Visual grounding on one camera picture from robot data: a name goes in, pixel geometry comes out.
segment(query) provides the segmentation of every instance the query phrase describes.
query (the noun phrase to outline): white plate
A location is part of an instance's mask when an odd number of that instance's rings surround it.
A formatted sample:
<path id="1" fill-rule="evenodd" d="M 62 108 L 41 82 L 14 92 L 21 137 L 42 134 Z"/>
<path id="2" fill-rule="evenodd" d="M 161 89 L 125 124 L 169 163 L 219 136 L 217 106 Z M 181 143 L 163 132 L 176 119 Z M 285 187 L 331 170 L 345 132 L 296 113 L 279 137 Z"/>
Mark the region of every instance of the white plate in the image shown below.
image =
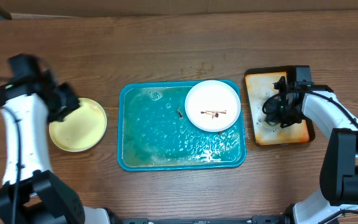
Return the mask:
<path id="1" fill-rule="evenodd" d="M 57 147 L 68 152 L 81 152 L 95 146 L 107 128 L 103 107 L 94 100 L 79 98 L 80 107 L 65 117 L 64 122 L 49 124 L 49 134 Z"/>
<path id="2" fill-rule="evenodd" d="M 187 94 L 186 115 L 198 128 L 218 132 L 230 128 L 240 115 L 241 102 L 228 84 L 208 80 L 195 85 Z"/>

